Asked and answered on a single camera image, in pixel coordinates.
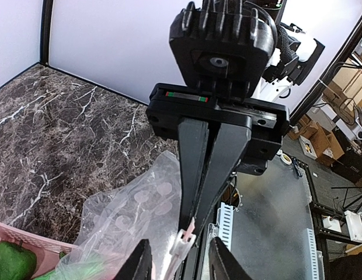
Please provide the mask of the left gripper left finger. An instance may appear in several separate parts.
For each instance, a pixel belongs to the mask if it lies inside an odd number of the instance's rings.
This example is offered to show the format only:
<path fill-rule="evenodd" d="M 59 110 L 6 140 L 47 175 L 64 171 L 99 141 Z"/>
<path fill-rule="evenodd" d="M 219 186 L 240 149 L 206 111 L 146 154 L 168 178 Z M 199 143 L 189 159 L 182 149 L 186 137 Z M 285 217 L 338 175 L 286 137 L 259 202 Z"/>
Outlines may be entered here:
<path fill-rule="evenodd" d="M 129 258 L 125 261 L 115 280 L 152 279 L 152 254 L 148 239 L 141 239 Z"/>

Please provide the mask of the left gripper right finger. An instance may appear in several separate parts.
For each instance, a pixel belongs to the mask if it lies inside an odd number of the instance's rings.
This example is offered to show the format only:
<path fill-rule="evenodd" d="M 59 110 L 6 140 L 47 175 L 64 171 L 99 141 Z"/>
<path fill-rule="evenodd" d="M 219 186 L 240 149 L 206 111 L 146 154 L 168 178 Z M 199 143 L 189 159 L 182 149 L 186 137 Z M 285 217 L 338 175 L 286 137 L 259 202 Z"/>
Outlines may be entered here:
<path fill-rule="evenodd" d="M 208 259 L 211 280 L 252 280 L 219 237 L 211 239 Z"/>

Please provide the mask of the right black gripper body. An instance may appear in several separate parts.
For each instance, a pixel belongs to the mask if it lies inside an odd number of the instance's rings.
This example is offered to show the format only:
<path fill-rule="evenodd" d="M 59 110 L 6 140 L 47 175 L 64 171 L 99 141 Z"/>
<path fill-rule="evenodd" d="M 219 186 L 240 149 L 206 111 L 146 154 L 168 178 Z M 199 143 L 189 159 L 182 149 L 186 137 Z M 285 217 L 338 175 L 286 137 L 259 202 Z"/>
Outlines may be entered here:
<path fill-rule="evenodd" d="M 244 126 L 251 119 L 251 140 L 241 155 L 236 171 L 261 175 L 281 148 L 288 129 L 285 106 L 248 98 L 242 104 L 229 103 L 210 92 L 186 86 L 158 83 L 150 94 L 146 115 L 154 133 L 163 139 L 178 139 L 183 118 L 205 121 L 214 128 L 222 123 Z"/>

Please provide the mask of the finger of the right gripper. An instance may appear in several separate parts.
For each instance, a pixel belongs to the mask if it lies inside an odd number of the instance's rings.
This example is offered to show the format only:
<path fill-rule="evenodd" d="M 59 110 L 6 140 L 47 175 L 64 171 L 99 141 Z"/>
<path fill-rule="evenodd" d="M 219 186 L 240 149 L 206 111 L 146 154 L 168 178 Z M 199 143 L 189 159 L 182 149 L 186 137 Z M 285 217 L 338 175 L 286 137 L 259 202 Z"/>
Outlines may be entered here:
<path fill-rule="evenodd" d="M 179 229 L 186 230 L 194 217 L 208 144 L 208 123 L 183 118 L 177 127 L 182 199 Z"/>
<path fill-rule="evenodd" d="M 252 136 L 252 122 L 244 125 L 222 123 L 207 157 L 205 173 L 193 217 L 195 233 L 201 233 L 213 206 L 224 192 L 229 176 L 237 167 Z"/>

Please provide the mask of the clear zip top bag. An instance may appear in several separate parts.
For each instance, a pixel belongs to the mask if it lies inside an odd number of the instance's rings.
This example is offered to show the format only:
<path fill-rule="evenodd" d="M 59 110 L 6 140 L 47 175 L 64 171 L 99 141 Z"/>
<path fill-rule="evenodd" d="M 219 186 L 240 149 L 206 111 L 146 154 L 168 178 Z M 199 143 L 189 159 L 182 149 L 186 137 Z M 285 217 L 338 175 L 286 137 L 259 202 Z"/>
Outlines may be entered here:
<path fill-rule="evenodd" d="M 142 239 L 149 240 L 151 279 L 173 279 L 186 258 L 181 241 L 180 166 L 162 152 L 148 171 L 125 187 L 91 195 L 83 204 L 76 248 L 63 257 L 53 279 L 113 279 Z"/>

